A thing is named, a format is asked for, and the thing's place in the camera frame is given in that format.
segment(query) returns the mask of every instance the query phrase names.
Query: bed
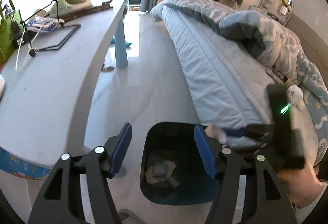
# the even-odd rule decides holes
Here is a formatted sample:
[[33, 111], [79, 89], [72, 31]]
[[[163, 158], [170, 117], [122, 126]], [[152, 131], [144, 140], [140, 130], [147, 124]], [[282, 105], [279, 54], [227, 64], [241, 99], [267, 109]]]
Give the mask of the bed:
[[[254, 37], [259, 36], [254, 32], [253, 26], [253, 30], [248, 31], [251, 30], [249, 23], [247, 28], [240, 27], [240, 23], [254, 22], [249, 15], [238, 16], [238, 25], [231, 22], [229, 16], [235, 13], [236, 11], [228, 7], [208, 0], [164, 0], [151, 11], [153, 20], [163, 20], [167, 27], [203, 125], [214, 123], [225, 128], [240, 128], [251, 123], [271, 122], [265, 87], [274, 81], [265, 72], [267, 66], [264, 65], [272, 59], [271, 52], [275, 52], [277, 46], [267, 48], [266, 56], [261, 57], [265, 51], [262, 50], [259, 54], [257, 52], [260, 47], [253, 47], [259, 41], [245, 41], [244, 38], [236, 38], [236, 34], [231, 35], [233, 29], [240, 29], [239, 34], [246, 35], [248, 39], [250, 33]], [[294, 77], [296, 83], [307, 87], [304, 88], [304, 94], [307, 94], [306, 106], [300, 110], [291, 107], [292, 127], [300, 130], [306, 156], [315, 165], [327, 149], [327, 127], [325, 121], [321, 123], [322, 118], [327, 118], [324, 107], [328, 97], [327, 89], [323, 82], [320, 90], [315, 87], [317, 82], [306, 82], [313, 76], [317, 77], [316, 81], [322, 80], [315, 70], [316, 67], [308, 62], [300, 45], [297, 45], [297, 53], [290, 54], [289, 47], [294, 47], [295, 40], [286, 34], [285, 28], [279, 34], [275, 30], [277, 28], [270, 25], [275, 24], [269, 23], [269, 27], [275, 31], [276, 36], [279, 35], [280, 39], [284, 37], [279, 46], [280, 50], [276, 53], [274, 65], [280, 65], [285, 75]], [[268, 38], [272, 35], [265, 35], [263, 38], [265, 37], [270, 41]], [[311, 69], [304, 69], [303, 65], [312, 68], [311, 75]], [[316, 111], [318, 105], [321, 106], [320, 112]], [[230, 143], [248, 145], [253, 142], [241, 138]]]
[[311, 62], [319, 69], [324, 83], [328, 84], [328, 46], [300, 17], [292, 13], [285, 26], [299, 38], [302, 48]]

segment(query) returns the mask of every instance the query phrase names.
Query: white tile floor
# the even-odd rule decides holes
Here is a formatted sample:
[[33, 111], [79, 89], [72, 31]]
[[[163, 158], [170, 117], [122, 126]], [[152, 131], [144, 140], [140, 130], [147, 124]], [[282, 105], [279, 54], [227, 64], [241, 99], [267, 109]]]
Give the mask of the white tile floor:
[[[92, 101], [85, 145], [94, 148], [117, 135], [125, 122], [133, 135], [124, 160], [127, 173], [109, 181], [116, 208], [133, 211], [147, 224], [201, 224], [210, 203], [194, 206], [163, 206], [148, 201], [140, 190], [140, 166], [149, 129], [158, 122], [199, 123], [174, 45], [163, 23], [148, 14], [129, 12], [124, 20], [125, 37], [132, 42], [125, 69], [101, 73]], [[111, 47], [106, 65], [115, 66]], [[87, 197], [86, 181], [83, 197]]]

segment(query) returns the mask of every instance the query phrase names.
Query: blue desk leg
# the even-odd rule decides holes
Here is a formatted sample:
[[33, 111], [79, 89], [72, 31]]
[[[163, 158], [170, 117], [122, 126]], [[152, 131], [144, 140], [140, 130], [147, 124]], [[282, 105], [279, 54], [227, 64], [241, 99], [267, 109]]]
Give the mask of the blue desk leg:
[[126, 47], [125, 47], [123, 15], [115, 32], [115, 58], [116, 58], [117, 68], [123, 69], [128, 65], [128, 58], [126, 55]]

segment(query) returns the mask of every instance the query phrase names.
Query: black trash can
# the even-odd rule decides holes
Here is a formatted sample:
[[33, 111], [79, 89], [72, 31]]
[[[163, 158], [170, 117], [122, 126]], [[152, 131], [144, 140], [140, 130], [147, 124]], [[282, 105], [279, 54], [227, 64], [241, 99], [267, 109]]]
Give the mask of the black trash can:
[[[195, 205], [213, 201], [219, 189], [219, 181], [206, 173], [194, 141], [196, 124], [161, 122], [148, 132], [141, 163], [140, 187], [151, 202], [162, 205]], [[154, 160], [169, 160], [176, 167], [171, 182], [149, 184], [147, 170]]]

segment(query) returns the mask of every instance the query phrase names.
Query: blanket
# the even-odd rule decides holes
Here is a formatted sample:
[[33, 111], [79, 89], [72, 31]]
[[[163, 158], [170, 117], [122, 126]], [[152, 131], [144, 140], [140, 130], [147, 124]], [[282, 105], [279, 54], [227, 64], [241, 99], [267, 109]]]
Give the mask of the blanket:
[[319, 140], [318, 164], [328, 148], [328, 92], [319, 70], [288, 29], [257, 11], [236, 11], [212, 0], [164, 0], [151, 11], [154, 21], [161, 20], [158, 9], [163, 5], [205, 23], [229, 40], [241, 42], [259, 63], [274, 67], [301, 87]]

